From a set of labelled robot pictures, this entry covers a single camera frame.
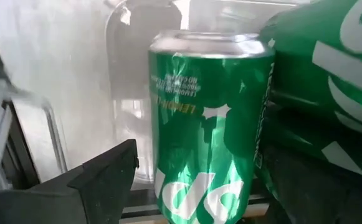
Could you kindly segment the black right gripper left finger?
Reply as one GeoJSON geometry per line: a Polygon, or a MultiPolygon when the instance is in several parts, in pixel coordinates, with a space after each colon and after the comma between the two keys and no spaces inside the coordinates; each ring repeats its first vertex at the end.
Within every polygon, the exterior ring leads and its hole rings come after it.
{"type": "Polygon", "coordinates": [[[0,190],[0,223],[118,223],[139,166],[127,139],[27,190],[0,190]]]}

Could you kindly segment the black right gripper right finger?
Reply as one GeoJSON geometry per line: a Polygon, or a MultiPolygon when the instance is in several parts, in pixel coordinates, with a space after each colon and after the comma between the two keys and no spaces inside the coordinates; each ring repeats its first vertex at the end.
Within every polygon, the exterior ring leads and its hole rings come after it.
{"type": "Polygon", "coordinates": [[[288,223],[362,223],[362,134],[270,103],[255,162],[288,223]]]}

